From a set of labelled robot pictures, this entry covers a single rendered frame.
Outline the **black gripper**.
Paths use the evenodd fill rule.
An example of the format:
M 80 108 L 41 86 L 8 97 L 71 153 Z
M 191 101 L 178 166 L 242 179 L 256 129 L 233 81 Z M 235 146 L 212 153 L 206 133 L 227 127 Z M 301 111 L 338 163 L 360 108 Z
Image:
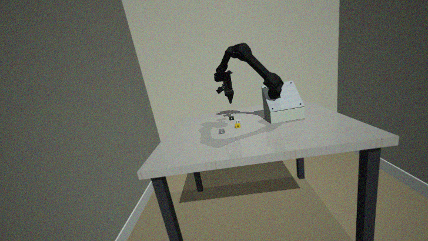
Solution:
M 225 96 L 228 97 L 229 103 L 232 103 L 232 99 L 233 99 L 233 95 L 234 95 L 234 91 L 232 90 L 232 82 L 231 81 L 226 81 L 223 82 L 226 90 L 225 90 Z

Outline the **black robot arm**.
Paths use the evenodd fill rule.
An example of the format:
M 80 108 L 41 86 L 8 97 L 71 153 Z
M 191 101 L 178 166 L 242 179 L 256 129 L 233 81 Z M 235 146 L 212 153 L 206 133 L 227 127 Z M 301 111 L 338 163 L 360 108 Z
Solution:
M 251 49 L 246 43 L 237 44 L 235 46 L 230 46 L 225 51 L 223 59 L 220 65 L 216 69 L 214 74 L 214 79 L 216 82 L 226 82 L 231 81 L 230 74 L 231 71 L 227 71 L 228 62 L 232 58 L 238 58 L 241 61 L 247 62 L 263 79 L 264 85 L 269 88 L 268 95 L 270 99 L 280 98 L 280 93 L 282 91 L 283 81 L 281 78 L 275 74 L 269 72 L 253 55 Z

